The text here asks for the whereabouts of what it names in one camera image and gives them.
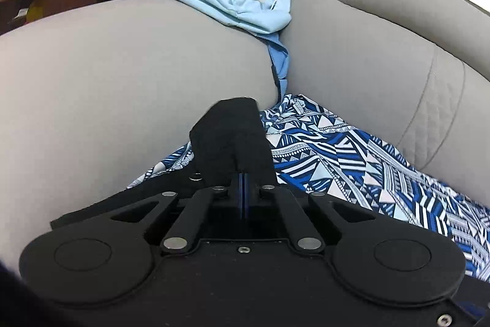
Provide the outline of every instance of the geometric pattern blanket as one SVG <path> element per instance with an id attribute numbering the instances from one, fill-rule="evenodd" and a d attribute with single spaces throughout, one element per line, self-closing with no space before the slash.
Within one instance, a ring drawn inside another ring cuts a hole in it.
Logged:
<path id="1" fill-rule="evenodd" d="M 286 95 L 260 117 L 279 183 L 327 192 L 451 237 L 465 255 L 466 274 L 489 280 L 489 208 L 417 171 L 394 146 L 303 95 Z M 187 143 L 128 188 L 183 168 L 193 157 Z"/>

